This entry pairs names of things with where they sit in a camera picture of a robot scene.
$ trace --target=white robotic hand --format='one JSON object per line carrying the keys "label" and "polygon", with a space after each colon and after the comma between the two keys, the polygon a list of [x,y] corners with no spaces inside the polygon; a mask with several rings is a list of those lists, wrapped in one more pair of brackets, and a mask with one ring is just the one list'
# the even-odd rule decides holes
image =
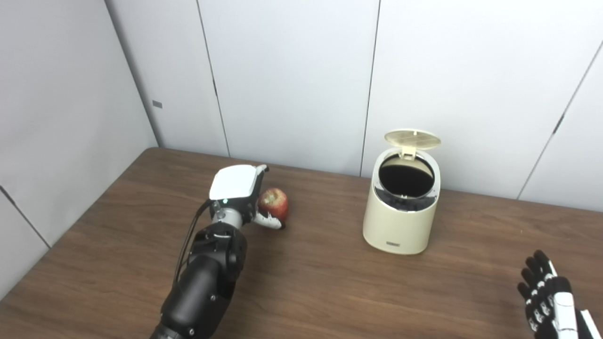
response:
{"label": "white robotic hand", "polygon": [[588,310],[574,307],[569,280],[560,277],[541,251],[526,259],[525,283],[517,289],[525,299],[526,318],[536,339],[601,339]]}
{"label": "white robotic hand", "polygon": [[211,210],[214,222],[227,222],[237,228],[253,222],[271,229],[284,229],[283,221],[257,206],[264,173],[269,170],[266,165],[235,165],[219,170],[209,191],[209,198],[214,201]]}

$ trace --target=white wall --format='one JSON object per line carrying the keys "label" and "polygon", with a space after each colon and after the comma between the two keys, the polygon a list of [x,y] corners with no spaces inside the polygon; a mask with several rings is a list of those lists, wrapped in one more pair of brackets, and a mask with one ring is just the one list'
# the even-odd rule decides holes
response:
{"label": "white wall", "polygon": [[156,145],[102,0],[0,2],[0,103],[0,185],[49,244]]}
{"label": "white wall", "polygon": [[48,248],[9,200],[0,193],[0,299]]}
{"label": "white wall", "polygon": [[[378,0],[204,0],[222,125],[206,97],[196,3],[108,2],[143,96],[195,107],[152,108],[169,131],[161,137],[174,137],[169,147],[224,154],[211,142],[227,142],[237,158],[354,175],[362,166],[369,176],[389,147],[386,131],[419,128],[442,138],[430,153],[445,188],[508,198],[519,196],[603,40],[601,1],[382,0],[367,116]],[[179,95],[187,86],[194,93]],[[209,150],[189,147],[200,143],[192,135]]]}
{"label": "white wall", "polygon": [[358,175],[378,1],[200,1],[232,157]]}
{"label": "white wall", "polygon": [[602,127],[599,52],[520,199],[603,212]]}
{"label": "white wall", "polygon": [[382,0],[362,175],[419,128],[444,188],[517,198],[602,39],[601,1]]}
{"label": "white wall", "polygon": [[162,146],[228,156],[197,3],[107,0],[107,5]]}

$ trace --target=robotic arm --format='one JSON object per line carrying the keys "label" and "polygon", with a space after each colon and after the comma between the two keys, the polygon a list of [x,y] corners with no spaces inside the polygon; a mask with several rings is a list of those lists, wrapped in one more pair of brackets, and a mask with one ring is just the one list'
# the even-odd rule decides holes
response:
{"label": "robotic arm", "polygon": [[[209,199],[191,223],[172,290],[161,307],[161,321],[151,339],[205,339],[216,331],[245,263],[247,240],[241,227],[254,222],[272,229],[285,228],[285,223],[257,208],[267,171],[266,165],[237,165],[218,171]],[[183,262],[197,219],[207,208],[212,224],[195,235]]]}
{"label": "robotic arm", "polygon": [[525,283],[517,289],[525,299],[526,318],[536,339],[601,339],[587,309],[574,307],[569,280],[557,275],[541,251],[526,259]]}

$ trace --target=wall seam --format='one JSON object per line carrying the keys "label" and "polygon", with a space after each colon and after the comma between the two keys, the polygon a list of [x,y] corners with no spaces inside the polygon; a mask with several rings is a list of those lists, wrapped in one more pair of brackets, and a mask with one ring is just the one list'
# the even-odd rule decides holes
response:
{"label": "wall seam", "polygon": [[226,136],[226,126],[224,125],[224,118],[222,117],[222,106],[220,106],[220,98],[218,96],[218,88],[216,87],[216,78],[213,76],[213,65],[212,58],[209,56],[209,46],[207,45],[207,37],[205,35],[205,26],[203,25],[203,17],[201,17],[201,6],[199,0],[197,2],[197,12],[199,13],[199,22],[201,22],[201,31],[203,32],[203,42],[205,43],[205,51],[207,52],[207,60],[209,61],[209,70],[212,73],[213,90],[216,93],[216,100],[218,102],[218,111],[220,113],[220,121],[222,122],[222,131],[224,132],[224,141],[226,142],[226,152],[228,157],[230,156],[230,147],[228,145],[228,137]]}
{"label": "wall seam", "polygon": [[145,95],[144,85],[142,84],[142,80],[140,79],[139,75],[140,72],[136,68],[136,65],[134,63],[134,57],[132,56],[132,52],[130,51],[130,48],[128,47],[128,43],[125,38],[124,30],[117,19],[117,15],[115,14],[116,10],[113,4],[111,3],[111,0],[105,0],[105,6],[107,7],[107,11],[109,12],[109,17],[111,18],[111,22],[113,23],[113,29],[115,30],[115,34],[117,35],[119,44],[121,45],[121,50],[124,53],[125,61],[128,64],[128,68],[130,68],[130,73],[132,74],[132,79],[134,79],[134,85],[138,90],[138,95],[140,96],[142,107],[144,107],[145,112],[147,113],[147,119],[149,119],[149,124],[151,125],[151,130],[155,135],[157,145],[159,147],[164,147],[163,140],[159,135],[159,128],[157,126],[158,123],[153,118],[153,114],[151,114],[152,108],[149,103],[150,99],[147,98]]}
{"label": "wall seam", "polygon": [[379,31],[379,15],[381,14],[381,0],[379,0],[379,5],[377,7],[377,22],[375,25],[375,40],[373,44],[373,60],[371,62],[371,77],[368,82],[368,98],[367,98],[367,114],[364,118],[364,136],[362,138],[362,153],[360,154],[360,173],[359,177],[362,176],[362,163],[364,162],[364,147],[367,141],[367,126],[368,126],[368,108],[371,103],[371,88],[373,87],[373,69],[375,66],[375,51],[377,50],[377,32]]}
{"label": "wall seam", "polygon": [[21,217],[25,220],[25,222],[31,227],[31,229],[36,233],[36,235],[40,238],[40,240],[42,240],[42,242],[44,242],[44,245],[46,245],[46,247],[48,247],[50,249],[50,245],[48,244],[48,242],[46,241],[46,239],[44,239],[44,237],[40,234],[40,232],[38,232],[38,230],[33,226],[33,224],[30,222],[30,220],[25,216],[25,214],[23,213],[23,211],[14,202],[14,200],[10,196],[10,194],[8,194],[8,192],[6,191],[6,189],[4,189],[4,187],[0,186],[0,192],[2,192],[2,194],[4,194],[4,196],[6,197],[6,199],[8,200],[8,202],[10,202],[13,205],[13,207],[17,210],[17,212],[19,214],[21,214]]}
{"label": "wall seam", "polygon": [[542,155],[544,155],[547,147],[549,146],[549,144],[551,143],[551,140],[553,139],[553,136],[555,136],[555,133],[557,133],[557,130],[559,129],[559,126],[561,126],[561,123],[563,122],[563,119],[565,118],[566,114],[567,114],[567,110],[569,109],[569,107],[572,105],[572,102],[574,100],[574,98],[576,97],[576,94],[578,93],[578,91],[580,90],[580,87],[582,86],[582,83],[584,82],[584,79],[586,78],[587,74],[590,71],[590,68],[593,66],[593,64],[595,63],[595,59],[597,59],[597,55],[599,55],[599,52],[601,52],[601,48],[603,47],[603,41],[601,41],[601,43],[599,44],[599,48],[597,48],[595,55],[593,56],[593,58],[590,60],[590,63],[588,65],[588,67],[586,67],[586,71],[584,71],[584,74],[582,75],[582,78],[580,79],[580,82],[578,83],[575,91],[573,91],[572,97],[569,99],[569,101],[567,102],[567,105],[565,107],[565,109],[563,110],[563,113],[561,114],[561,117],[559,118],[559,121],[557,121],[557,124],[555,125],[555,128],[553,129],[553,132],[551,133],[551,135],[549,136],[549,139],[546,141],[545,146],[542,148],[542,151],[540,152],[540,155],[538,156],[538,159],[536,159],[536,163],[534,164],[534,166],[532,167],[532,170],[530,171],[530,173],[528,174],[528,178],[526,179],[526,181],[523,183],[523,186],[521,188],[521,190],[519,191],[519,194],[517,195],[516,200],[520,200],[523,194],[523,191],[525,190],[525,188],[528,185],[528,182],[530,181],[530,179],[532,178],[532,175],[534,174],[534,171],[536,170],[536,168],[538,167],[538,164],[540,163],[540,159],[542,159]]}

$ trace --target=apple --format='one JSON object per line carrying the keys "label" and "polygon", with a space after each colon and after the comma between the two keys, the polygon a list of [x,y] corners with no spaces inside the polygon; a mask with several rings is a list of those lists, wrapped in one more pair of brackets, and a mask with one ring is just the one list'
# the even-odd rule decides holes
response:
{"label": "apple", "polygon": [[287,195],[278,188],[269,188],[260,194],[257,206],[281,221],[287,218],[289,212]]}

